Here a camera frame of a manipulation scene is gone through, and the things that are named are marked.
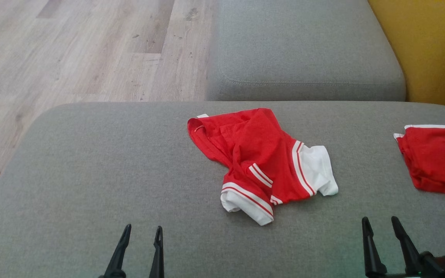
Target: white trim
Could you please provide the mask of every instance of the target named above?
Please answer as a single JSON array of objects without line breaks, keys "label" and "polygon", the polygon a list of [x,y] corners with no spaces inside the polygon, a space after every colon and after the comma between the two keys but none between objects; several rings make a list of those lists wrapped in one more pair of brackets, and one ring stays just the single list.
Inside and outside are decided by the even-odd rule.
[{"label": "white trim", "polygon": [[258,180],[261,181],[263,184],[267,185],[269,188],[272,188],[272,184],[270,184],[261,175],[259,175],[258,172],[255,171],[253,165],[250,165],[248,169],[250,170],[250,172],[252,172],[252,174],[254,174],[255,178],[258,178]]},{"label": "white trim", "polygon": [[397,139],[398,138],[403,138],[404,134],[394,133],[393,136],[394,136],[394,140],[396,140],[396,143],[397,143]]},{"label": "white trim", "polygon": [[283,203],[280,199],[278,199],[276,196],[272,195],[270,197],[270,201],[274,203],[274,205],[280,205]]},{"label": "white trim", "polygon": [[236,183],[230,182],[223,185],[221,203],[228,212],[243,210],[259,225],[266,225],[274,221],[272,206]]},{"label": "white trim", "polygon": [[250,192],[248,190],[245,190],[244,188],[242,188],[240,185],[237,185],[236,183],[225,183],[225,184],[223,184],[222,185],[222,191],[226,190],[228,187],[236,188],[241,193],[247,195],[253,202],[256,202],[256,203],[260,204],[261,206],[265,207],[265,209],[267,209],[269,211],[271,216],[274,214],[270,204],[267,203],[266,201],[264,201],[263,199],[261,199],[260,197],[258,197],[257,195],[253,194],[252,192]]},{"label": "white trim", "polygon": [[424,129],[445,129],[445,125],[405,125],[404,129],[408,128],[424,128]]},{"label": "white trim", "polygon": [[268,176],[266,176],[262,170],[258,167],[256,163],[252,164],[252,166],[255,168],[255,170],[263,177],[265,180],[267,180],[270,184],[274,183]]},{"label": "white trim", "polygon": [[300,167],[298,167],[298,146],[300,146],[301,142],[300,141],[296,141],[295,144],[293,145],[293,149],[291,150],[291,155],[293,157],[293,166],[295,166],[295,172],[296,172],[296,176],[298,178],[298,181],[300,181],[300,184],[302,185],[302,187],[309,193],[310,196],[314,196],[314,193],[310,190],[310,188],[308,187],[308,185],[305,183],[305,180],[302,177],[302,174],[300,172]]},{"label": "white trim", "polygon": [[339,191],[338,184],[336,183],[336,179],[334,178],[334,175],[332,174],[332,165],[331,165],[331,159],[329,158],[329,153],[327,152],[327,149],[325,146],[314,146],[319,147],[323,149],[323,172],[322,174],[325,176],[326,179],[329,180],[328,183],[323,185],[321,188],[318,189],[318,191],[323,196],[332,196],[336,195]]}]

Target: white stripe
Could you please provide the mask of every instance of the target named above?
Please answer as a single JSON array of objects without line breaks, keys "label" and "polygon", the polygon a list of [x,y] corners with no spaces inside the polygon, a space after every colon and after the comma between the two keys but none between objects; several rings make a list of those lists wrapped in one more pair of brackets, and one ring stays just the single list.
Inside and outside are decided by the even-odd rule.
[{"label": "white stripe", "polygon": [[298,167],[298,146],[300,145],[300,141],[296,141],[295,145],[293,146],[293,149],[291,150],[291,155],[293,156],[293,164],[295,166],[295,172],[296,172],[296,176],[298,177],[298,180],[300,181],[302,187],[309,193],[310,196],[314,196],[314,193],[312,191],[310,191],[310,188],[307,186],[307,184],[305,183],[305,180],[302,177],[302,174],[300,173],[300,168]]},{"label": "white stripe", "polygon": [[[252,192],[250,192],[248,190],[244,190],[240,185],[237,185],[236,183],[225,183],[225,184],[223,184],[221,193],[230,190],[230,191],[235,192],[236,194],[238,194],[238,195],[248,199],[248,197],[246,197],[244,195],[241,195],[239,192],[236,192],[235,190],[232,190],[231,188],[228,188],[228,187],[236,188],[237,190],[239,190],[243,194],[246,194],[248,197],[250,197],[251,201],[259,203],[261,206],[265,207],[265,209],[267,209],[271,213],[270,217],[272,218],[272,215],[274,214],[274,212],[272,211],[272,207],[270,206],[270,204],[268,204],[266,201],[264,201],[263,199],[260,199],[260,197],[258,197],[257,195],[253,194]],[[259,207],[257,204],[255,204],[255,206],[260,208],[265,213],[267,213],[267,211],[265,211],[264,209]]]},{"label": "white stripe", "polygon": [[403,138],[404,134],[394,133],[393,136],[394,136],[394,139],[396,139],[396,142],[397,142],[397,139],[398,138]]},{"label": "white stripe", "polygon": [[268,181],[263,179],[262,176],[259,175],[258,172],[255,171],[255,169],[253,168],[252,165],[250,165],[250,167],[248,167],[248,168],[250,169],[250,172],[252,172],[252,174],[254,174],[255,178],[258,178],[258,180],[261,181],[263,184],[265,184],[268,187],[272,188],[272,185]]},{"label": "white stripe", "polygon": [[253,167],[255,168],[255,170],[263,177],[265,178],[265,180],[267,180],[270,184],[273,184],[274,182],[268,177],[266,176],[262,170],[260,170],[260,168],[258,167],[258,165],[256,163],[252,164]]},{"label": "white stripe", "polygon": [[445,125],[405,125],[404,129],[408,128],[424,128],[424,129],[445,129]]},{"label": "white stripe", "polygon": [[277,204],[282,204],[282,203],[283,203],[283,201],[279,200],[279,199],[278,199],[276,196],[274,196],[274,195],[272,195],[272,196],[270,197],[270,200],[273,201],[273,202],[275,202],[276,205],[277,205]]}]

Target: red and white shirt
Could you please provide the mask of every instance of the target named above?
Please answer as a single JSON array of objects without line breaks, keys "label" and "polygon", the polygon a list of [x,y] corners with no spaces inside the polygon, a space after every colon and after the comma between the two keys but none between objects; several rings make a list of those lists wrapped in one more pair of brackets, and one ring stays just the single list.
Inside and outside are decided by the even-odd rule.
[{"label": "red and white shirt", "polygon": [[228,212],[243,210],[260,225],[274,220],[274,206],[338,192],[324,146],[307,147],[281,130],[267,108],[188,122],[196,146],[228,167],[221,202]]}]

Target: sofa cushion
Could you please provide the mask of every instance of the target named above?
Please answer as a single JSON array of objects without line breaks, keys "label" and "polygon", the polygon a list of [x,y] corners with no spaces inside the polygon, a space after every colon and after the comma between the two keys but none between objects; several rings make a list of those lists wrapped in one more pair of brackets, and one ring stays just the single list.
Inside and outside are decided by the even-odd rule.
[{"label": "sofa cushion", "polygon": [[[269,107],[283,130],[325,145],[339,193],[275,208],[260,227],[227,213],[227,169],[187,120]],[[38,118],[0,177],[0,277],[97,277],[132,224],[123,268],[147,277],[157,225],[169,277],[362,277],[368,216],[389,271],[403,272],[390,217],[419,251],[445,254],[445,194],[414,188],[392,134],[445,125],[445,106],[406,102],[87,103]]]},{"label": "sofa cushion", "polygon": [[219,2],[207,100],[405,100],[366,0]]}]

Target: gray sofa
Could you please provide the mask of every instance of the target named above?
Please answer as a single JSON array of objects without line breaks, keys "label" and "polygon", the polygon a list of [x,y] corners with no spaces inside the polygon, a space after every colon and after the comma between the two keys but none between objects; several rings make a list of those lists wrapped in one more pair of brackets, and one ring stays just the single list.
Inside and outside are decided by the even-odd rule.
[{"label": "gray sofa", "polygon": [[405,100],[367,0],[219,1],[206,100]]},{"label": "gray sofa", "polygon": [[[325,145],[339,194],[277,206],[260,227],[227,213],[224,166],[187,134],[207,113],[269,107],[283,130]],[[419,251],[445,254],[445,194],[418,191],[394,132],[445,125],[445,106],[406,102],[87,103],[38,118],[0,177],[0,277],[97,277],[125,224],[123,269],[147,277],[157,225],[167,277],[363,277],[361,219],[403,272],[390,217]]]}]

